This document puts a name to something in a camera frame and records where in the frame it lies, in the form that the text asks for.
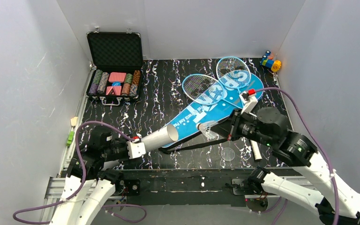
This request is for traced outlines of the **clear round tube lid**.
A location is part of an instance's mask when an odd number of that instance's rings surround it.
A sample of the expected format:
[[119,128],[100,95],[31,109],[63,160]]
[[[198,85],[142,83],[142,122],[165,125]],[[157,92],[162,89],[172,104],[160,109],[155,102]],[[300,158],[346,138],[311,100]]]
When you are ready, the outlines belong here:
[[221,150],[221,158],[224,160],[224,161],[228,161],[228,162],[231,162],[232,160],[235,159],[235,152],[233,149],[231,148],[223,148]]

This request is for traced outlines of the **white feather shuttlecock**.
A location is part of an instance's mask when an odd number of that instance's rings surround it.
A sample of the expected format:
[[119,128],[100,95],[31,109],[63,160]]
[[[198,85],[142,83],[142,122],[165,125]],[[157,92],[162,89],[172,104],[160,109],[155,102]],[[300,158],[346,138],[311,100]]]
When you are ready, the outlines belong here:
[[218,136],[218,134],[211,129],[217,125],[218,122],[211,120],[204,123],[198,123],[197,129],[204,135],[208,140],[214,139]]

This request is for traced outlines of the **white shuttlecock tube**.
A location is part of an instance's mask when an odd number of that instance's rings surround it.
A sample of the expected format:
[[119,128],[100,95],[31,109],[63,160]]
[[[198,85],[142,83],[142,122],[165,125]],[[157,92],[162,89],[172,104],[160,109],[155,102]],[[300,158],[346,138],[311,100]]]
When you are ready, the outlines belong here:
[[146,152],[158,150],[168,144],[178,141],[179,134],[174,125],[168,124],[165,127],[143,137],[141,142],[144,143]]

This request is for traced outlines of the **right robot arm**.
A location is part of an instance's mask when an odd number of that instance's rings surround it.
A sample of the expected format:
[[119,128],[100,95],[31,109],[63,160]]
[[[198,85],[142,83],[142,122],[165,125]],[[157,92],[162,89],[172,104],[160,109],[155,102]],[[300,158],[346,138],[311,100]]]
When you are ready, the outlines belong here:
[[360,194],[330,171],[306,136],[288,128],[287,117],[278,109],[265,107],[255,116],[235,109],[218,130],[230,140],[244,137],[270,147],[273,156],[314,186],[309,189],[257,167],[248,177],[247,187],[290,200],[310,210],[325,225],[360,225]]

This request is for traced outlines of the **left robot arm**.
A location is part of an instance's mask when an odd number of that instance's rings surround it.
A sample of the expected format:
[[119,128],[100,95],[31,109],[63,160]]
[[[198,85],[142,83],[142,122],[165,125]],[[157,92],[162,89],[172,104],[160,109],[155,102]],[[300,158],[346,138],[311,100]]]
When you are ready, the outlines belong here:
[[103,170],[103,152],[111,146],[112,130],[97,127],[91,131],[82,159],[74,155],[67,169],[65,186],[50,221],[52,225],[89,225],[108,197],[116,190],[123,174]]

